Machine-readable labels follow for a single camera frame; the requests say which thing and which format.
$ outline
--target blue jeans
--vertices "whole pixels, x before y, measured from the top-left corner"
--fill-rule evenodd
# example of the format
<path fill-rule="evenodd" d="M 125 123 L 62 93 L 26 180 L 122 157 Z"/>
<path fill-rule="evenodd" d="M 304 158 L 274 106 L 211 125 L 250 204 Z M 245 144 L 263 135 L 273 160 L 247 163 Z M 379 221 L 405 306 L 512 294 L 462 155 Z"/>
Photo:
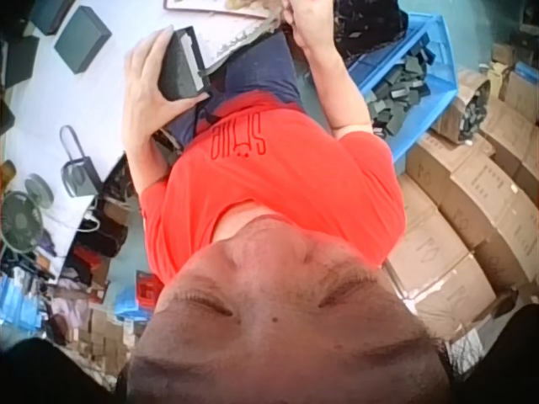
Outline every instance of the blue jeans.
<path fill-rule="evenodd" d="M 167 125 L 167 130 L 183 146 L 192 142 L 196 123 L 208 120 L 216 123 L 220 117 L 213 113 L 226 101 L 253 90 L 265 91 L 282 103 L 301 105 L 296 85 L 296 71 L 286 39 L 281 31 L 260 40 L 226 62 L 224 91 L 214 88 L 210 97 L 180 115 Z"/>

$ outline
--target hand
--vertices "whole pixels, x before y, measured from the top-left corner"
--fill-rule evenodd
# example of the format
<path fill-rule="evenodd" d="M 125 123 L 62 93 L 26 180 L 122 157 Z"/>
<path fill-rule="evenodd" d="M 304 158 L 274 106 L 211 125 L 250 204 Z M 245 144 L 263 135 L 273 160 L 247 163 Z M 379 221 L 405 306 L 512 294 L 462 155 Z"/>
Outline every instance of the hand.
<path fill-rule="evenodd" d="M 178 115 L 208 98 L 201 94 L 170 102 L 157 87 L 163 58 L 173 35 L 173 27 L 155 32 L 127 55 L 125 59 L 125 104 L 122 123 L 124 147 L 148 143 L 157 130 Z"/>
<path fill-rule="evenodd" d="M 283 18 L 307 59 L 335 49 L 334 0 L 282 0 Z"/>

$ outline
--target blue plastic crate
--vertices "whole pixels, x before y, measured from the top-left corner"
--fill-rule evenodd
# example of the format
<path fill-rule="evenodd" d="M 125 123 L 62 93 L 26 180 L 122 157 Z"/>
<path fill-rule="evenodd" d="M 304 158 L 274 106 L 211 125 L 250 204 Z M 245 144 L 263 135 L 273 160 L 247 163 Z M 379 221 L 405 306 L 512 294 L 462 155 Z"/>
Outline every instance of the blue plastic crate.
<path fill-rule="evenodd" d="M 446 23 L 440 15 L 409 13 L 408 32 L 399 42 L 364 55 L 354 62 L 349 72 L 358 88 L 366 95 L 401 60 L 423 35 L 428 34 L 428 48 L 436 54 L 429 66 L 426 82 L 432 94 L 410 109 L 402 129 L 396 136 L 388 136 L 393 161 L 397 161 L 435 123 L 451 104 L 458 92 L 455 59 Z"/>

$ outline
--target white table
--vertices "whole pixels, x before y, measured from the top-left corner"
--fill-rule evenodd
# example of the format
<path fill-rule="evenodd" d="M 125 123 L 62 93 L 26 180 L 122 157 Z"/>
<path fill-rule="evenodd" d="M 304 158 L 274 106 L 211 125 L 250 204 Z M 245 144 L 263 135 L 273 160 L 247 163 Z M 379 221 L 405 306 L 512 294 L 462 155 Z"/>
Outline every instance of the white table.
<path fill-rule="evenodd" d="M 92 7 L 112 32 L 112 37 L 88 70 L 75 75 L 54 50 L 61 31 L 78 6 Z M 84 212 L 92 197 L 71 198 L 64 189 L 60 169 L 67 161 L 59 129 L 71 125 L 87 156 L 105 180 L 123 154 L 120 140 L 125 81 L 124 57 L 138 40 L 156 29 L 193 25 L 206 65 L 216 59 L 216 50 L 227 43 L 227 35 L 251 20 L 224 14 L 167 11 L 163 0 L 77 0 L 54 36 L 40 37 L 33 77 L 10 94 L 15 126 L 5 134 L 4 155 L 17 168 L 12 188 L 24 190 L 24 180 L 38 173 L 55 195 L 45 212 L 45 228 L 56 245 L 58 258 L 51 272 L 58 275 Z M 61 221 L 51 220 L 48 215 Z"/>

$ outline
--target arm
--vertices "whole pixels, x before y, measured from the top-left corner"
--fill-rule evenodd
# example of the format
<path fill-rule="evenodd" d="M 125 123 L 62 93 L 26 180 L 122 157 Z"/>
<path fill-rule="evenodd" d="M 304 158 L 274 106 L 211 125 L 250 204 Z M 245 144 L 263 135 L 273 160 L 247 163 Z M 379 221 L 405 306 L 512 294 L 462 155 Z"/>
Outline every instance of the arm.
<path fill-rule="evenodd" d="M 369 109 L 336 49 L 309 59 L 318 98 L 337 139 L 350 132 L 372 133 Z"/>
<path fill-rule="evenodd" d="M 283 0 L 283 17 L 311 68 L 320 104 L 338 139 L 353 131 L 372 133 L 365 100 L 334 44 L 333 0 Z"/>
<path fill-rule="evenodd" d="M 168 175 L 169 166 L 152 139 L 153 133 L 196 103 L 196 98 L 170 102 L 157 80 L 173 28 L 158 31 L 136 46 L 125 59 L 125 104 L 122 138 L 133 184 L 139 195 Z"/>

